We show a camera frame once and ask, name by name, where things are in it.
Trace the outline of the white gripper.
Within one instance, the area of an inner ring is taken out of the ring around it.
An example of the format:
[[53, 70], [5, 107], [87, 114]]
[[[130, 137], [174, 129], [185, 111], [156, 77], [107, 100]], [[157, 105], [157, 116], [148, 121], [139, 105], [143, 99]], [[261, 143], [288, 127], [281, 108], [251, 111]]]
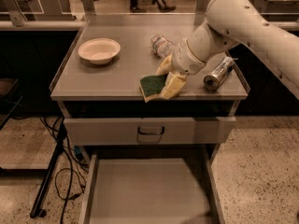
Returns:
[[[172, 66], [176, 73], [170, 72]], [[186, 76], [195, 75], [206, 66], [205, 62], [200, 61], [189, 49], [187, 39], [176, 44], [174, 52], [164, 58], [158, 67], [155, 75], [167, 75], [165, 85], [159, 97], [169, 100], [179, 94], [186, 84]]]

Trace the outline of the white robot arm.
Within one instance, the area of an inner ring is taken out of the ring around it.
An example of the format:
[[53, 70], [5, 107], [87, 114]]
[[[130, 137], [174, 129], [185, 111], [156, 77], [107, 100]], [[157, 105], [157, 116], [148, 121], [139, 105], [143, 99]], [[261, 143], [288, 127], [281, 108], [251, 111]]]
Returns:
[[167, 79], [159, 96], [170, 99], [216, 54], [246, 46], [296, 97], [299, 96], [299, 37], [265, 20], [249, 0], [210, 0], [203, 23], [177, 43], [157, 75]]

